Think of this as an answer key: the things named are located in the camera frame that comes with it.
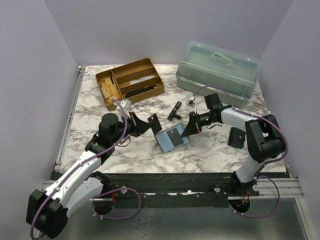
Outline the dark grey credit card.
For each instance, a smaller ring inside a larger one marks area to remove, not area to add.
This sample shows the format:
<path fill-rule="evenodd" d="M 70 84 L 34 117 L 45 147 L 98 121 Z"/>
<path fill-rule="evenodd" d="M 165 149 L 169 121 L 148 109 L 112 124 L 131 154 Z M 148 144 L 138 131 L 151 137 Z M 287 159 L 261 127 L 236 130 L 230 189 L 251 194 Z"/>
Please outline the dark grey credit card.
<path fill-rule="evenodd" d="M 184 144 L 183 138 L 181 137 L 181 134 L 178 132 L 178 129 L 176 127 L 168 130 L 166 133 L 174 147 Z"/>

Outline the grey card holder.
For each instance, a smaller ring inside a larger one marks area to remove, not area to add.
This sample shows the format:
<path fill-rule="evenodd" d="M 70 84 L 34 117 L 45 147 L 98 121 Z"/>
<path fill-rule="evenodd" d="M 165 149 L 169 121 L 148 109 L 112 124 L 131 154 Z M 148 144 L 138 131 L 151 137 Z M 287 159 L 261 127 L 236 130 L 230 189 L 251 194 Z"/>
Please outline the grey card holder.
<path fill-rule="evenodd" d="M 185 129 L 185 125 L 180 122 L 176 125 L 173 125 L 165 130 L 162 130 L 160 132 L 158 132 L 154 138 L 157 142 L 157 146 L 159 146 L 160 150 L 163 152 L 163 153 L 167 153 L 167 152 L 170 152 L 172 151 L 173 149 L 176 149 L 180 146 L 183 146 L 183 145 L 186 145 L 190 142 L 190 138 L 189 137 L 182 137 L 183 141 L 184 141 L 184 144 L 181 144 L 179 146 L 174 146 L 173 143 L 171 142 L 168 134 L 167 134 L 167 131 L 168 130 L 171 130 L 173 128 L 177 128 L 178 132 L 180 134 L 183 133 L 184 129 Z"/>

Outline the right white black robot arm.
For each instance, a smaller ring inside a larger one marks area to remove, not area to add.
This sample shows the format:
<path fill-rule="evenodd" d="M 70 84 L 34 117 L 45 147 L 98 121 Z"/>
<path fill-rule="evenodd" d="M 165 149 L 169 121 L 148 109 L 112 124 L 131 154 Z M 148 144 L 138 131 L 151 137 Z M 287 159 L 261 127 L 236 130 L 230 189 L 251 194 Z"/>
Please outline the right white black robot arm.
<path fill-rule="evenodd" d="M 248 190 L 265 165 L 283 159 L 288 153 L 288 140 L 281 132 L 274 115 L 253 115 L 224 106 L 217 93 L 204 97 L 208 112 L 189 113 L 189 121 L 181 137 L 189 137 L 202 132 L 202 127 L 213 123 L 227 124 L 245 133 L 248 157 L 242 166 L 232 173 L 230 191 L 241 196 Z"/>

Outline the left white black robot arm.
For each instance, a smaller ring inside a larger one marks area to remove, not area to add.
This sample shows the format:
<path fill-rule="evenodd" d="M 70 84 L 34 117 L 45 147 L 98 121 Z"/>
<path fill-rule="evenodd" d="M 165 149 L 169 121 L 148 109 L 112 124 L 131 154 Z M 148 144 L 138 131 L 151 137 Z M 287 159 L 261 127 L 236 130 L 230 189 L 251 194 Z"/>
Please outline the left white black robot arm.
<path fill-rule="evenodd" d="M 79 159 L 52 185 L 34 190 L 28 199 L 26 222 L 51 239 L 57 237 L 69 218 L 91 198 L 107 197 L 111 185 L 97 169 L 112 155 L 125 137 L 138 137 L 151 128 L 134 112 L 118 118 L 114 113 L 102 116 L 98 131 Z"/>

